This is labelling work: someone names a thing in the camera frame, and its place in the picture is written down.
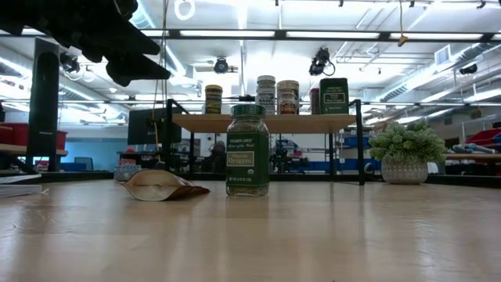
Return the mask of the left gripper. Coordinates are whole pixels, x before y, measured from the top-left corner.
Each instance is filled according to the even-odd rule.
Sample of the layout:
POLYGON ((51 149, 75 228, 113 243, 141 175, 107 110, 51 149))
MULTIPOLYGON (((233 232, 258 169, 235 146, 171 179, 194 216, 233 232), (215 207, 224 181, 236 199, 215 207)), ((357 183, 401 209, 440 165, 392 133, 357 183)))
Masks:
POLYGON ((119 55, 106 57, 106 72, 121 86, 167 80, 171 72, 142 55, 157 55, 160 46, 128 22, 137 9, 137 0, 41 0, 34 28, 94 63, 119 55))

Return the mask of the yellow lid spice jar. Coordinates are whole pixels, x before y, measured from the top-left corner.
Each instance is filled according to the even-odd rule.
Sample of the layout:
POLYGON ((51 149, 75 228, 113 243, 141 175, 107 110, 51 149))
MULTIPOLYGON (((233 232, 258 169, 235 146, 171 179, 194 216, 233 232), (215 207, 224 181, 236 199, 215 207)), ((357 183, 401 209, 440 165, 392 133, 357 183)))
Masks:
POLYGON ((207 85, 205 87, 205 113, 220 114, 222 112, 223 89, 219 85, 207 85))

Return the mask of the orange taco mix packet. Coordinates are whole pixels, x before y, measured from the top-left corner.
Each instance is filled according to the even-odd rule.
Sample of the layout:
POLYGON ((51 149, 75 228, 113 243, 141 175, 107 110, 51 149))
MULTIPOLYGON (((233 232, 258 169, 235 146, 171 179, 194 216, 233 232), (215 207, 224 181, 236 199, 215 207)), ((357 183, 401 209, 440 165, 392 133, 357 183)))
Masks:
POLYGON ((137 172, 122 186, 140 201, 176 201, 211 192, 165 170, 137 172))

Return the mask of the white lid seasoning jar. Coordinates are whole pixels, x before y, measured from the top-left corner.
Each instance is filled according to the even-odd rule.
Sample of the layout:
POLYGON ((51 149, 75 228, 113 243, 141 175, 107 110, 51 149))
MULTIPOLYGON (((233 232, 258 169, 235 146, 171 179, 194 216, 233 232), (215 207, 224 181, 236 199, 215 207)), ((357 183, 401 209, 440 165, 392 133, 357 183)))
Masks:
POLYGON ((276 112, 276 79, 271 75, 262 75, 257 78, 256 104, 265 108, 267 115, 276 112))

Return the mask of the green lid oregano glass jar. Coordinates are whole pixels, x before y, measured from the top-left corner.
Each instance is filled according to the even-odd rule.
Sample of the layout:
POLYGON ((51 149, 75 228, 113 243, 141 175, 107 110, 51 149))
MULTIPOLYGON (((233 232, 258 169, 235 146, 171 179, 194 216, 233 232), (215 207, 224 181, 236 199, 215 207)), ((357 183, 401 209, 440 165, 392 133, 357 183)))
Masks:
POLYGON ((269 130, 266 109, 235 105, 226 131, 226 193, 262 197, 269 191, 269 130))

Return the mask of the gold lid spice jar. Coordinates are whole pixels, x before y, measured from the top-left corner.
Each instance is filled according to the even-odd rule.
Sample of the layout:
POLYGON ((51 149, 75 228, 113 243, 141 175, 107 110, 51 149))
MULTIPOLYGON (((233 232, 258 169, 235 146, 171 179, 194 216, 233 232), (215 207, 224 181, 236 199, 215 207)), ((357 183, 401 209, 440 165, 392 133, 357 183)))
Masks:
POLYGON ((285 80, 285 81, 280 81, 278 84, 277 84, 277 110, 278 110, 278 114, 279 113, 279 91, 280 90, 283 90, 283 89, 292 89, 296 92, 297 94, 297 113, 299 113, 299 83, 297 81, 294 81, 294 80, 285 80))

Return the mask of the green black pepper tin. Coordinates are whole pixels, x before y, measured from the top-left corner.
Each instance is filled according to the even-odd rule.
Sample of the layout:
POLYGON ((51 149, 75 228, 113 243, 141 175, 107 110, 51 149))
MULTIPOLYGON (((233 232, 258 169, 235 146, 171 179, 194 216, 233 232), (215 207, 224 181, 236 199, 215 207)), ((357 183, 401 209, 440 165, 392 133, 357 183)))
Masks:
POLYGON ((324 78, 319 83, 320 114, 348 114, 347 78, 324 78))

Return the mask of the wooden shelf black metal legs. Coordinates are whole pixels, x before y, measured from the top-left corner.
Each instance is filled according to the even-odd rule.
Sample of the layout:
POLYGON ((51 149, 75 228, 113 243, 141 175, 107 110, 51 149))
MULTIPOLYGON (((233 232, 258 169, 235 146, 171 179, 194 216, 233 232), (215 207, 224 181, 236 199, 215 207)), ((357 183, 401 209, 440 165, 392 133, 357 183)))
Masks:
MULTIPOLYGON (((329 137, 329 171, 325 175, 292 175, 272 174, 269 180, 272 182, 354 182, 360 186, 366 182, 364 172, 363 136, 361 101, 359 99, 350 103, 355 107, 356 114, 325 114, 325 115, 269 115, 266 125, 271 133, 277 134, 327 134, 329 137), (356 125, 357 138, 357 164, 358 174, 341 176, 336 175, 333 160, 333 134, 339 130, 356 125)), ((227 114, 190 114, 182 110, 180 114, 174 114, 172 109, 182 106, 174 99, 168 99, 165 106, 166 126, 171 129, 177 125, 190 132, 189 152, 193 153, 194 135, 196 133, 225 133, 231 123, 227 114)))

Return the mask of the black computer monitor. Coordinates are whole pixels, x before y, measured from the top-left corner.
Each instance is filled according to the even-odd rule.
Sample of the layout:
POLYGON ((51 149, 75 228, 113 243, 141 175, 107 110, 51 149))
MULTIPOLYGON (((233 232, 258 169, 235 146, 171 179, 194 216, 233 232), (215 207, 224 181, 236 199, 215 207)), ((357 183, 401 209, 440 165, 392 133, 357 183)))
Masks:
POLYGON ((182 129, 173 124, 167 129, 165 108, 133 110, 129 113, 128 145, 162 144, 167 136, 172 143, 182 141, 182 129))

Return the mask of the blue patterned candle tin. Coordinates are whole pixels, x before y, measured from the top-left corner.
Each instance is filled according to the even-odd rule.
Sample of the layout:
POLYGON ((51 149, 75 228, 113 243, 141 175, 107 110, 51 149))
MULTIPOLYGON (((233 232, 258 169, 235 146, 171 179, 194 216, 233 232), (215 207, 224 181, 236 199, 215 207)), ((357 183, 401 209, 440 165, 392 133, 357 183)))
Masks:
POLYGON ((114 180, 128 181, 135 173, 142 171, 138 164, 120 164, 114 170, 114 180))

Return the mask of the red storage bin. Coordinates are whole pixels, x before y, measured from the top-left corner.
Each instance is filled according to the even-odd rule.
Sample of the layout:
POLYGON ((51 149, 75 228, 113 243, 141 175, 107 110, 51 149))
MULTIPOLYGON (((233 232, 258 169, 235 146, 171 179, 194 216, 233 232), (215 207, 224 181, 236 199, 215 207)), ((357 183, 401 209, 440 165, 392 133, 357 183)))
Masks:
MULTIPOLYGON (((57 150, 65 150, 67 132, 58 131, 57 150)), ((0 123, 0 144, 27 146, 28 123, 0 123)))
POLYGON ((479 146, 501 146, 501 128, 493 128, 481 131, 466 140, 479 146))

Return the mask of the person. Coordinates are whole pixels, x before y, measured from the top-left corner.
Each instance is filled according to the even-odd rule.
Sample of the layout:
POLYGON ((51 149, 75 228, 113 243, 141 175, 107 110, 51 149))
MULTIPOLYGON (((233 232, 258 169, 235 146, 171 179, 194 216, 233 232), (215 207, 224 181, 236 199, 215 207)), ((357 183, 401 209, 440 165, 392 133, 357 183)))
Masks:
POLYGON ((226 148, 225 143, 221 140, 217 141, 212 149, 209 157, 209 164, 214 173, 225 173, 226 170, 226 148))

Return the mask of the yellow hanging tag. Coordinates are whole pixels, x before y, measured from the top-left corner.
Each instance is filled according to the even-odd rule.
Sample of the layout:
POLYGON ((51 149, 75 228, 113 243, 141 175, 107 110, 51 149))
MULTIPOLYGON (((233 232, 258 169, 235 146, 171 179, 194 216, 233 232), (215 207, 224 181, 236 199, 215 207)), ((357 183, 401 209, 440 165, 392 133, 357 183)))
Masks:
POLYGON ((398 0, 399 7, 399 37, 398 37, 398 47, 402 47, 407 41, 408 38, 404 35, 404 26, 403 26, 403 2, 402 0, 398 0))

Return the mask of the potted green succulent plant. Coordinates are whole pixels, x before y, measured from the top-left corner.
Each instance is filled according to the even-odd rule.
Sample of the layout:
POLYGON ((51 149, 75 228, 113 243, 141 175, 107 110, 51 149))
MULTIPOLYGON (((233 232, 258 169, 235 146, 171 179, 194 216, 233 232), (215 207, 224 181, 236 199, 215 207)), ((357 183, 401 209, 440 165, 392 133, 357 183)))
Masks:
POLYGON ((445 141, 424 120, 391 122, 369 144, 370 156, 381 163, 382 178, 390 184, 420 185, 430 163, 445 161, 445 141))

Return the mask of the wooden workbench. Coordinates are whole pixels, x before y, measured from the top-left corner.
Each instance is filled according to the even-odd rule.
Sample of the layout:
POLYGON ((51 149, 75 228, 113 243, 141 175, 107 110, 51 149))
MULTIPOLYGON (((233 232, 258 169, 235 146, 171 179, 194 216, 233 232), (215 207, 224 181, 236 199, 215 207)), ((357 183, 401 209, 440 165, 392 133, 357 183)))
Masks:
POLYGON ((445 154, 449 175, 501 176, 501 154, 445 154))

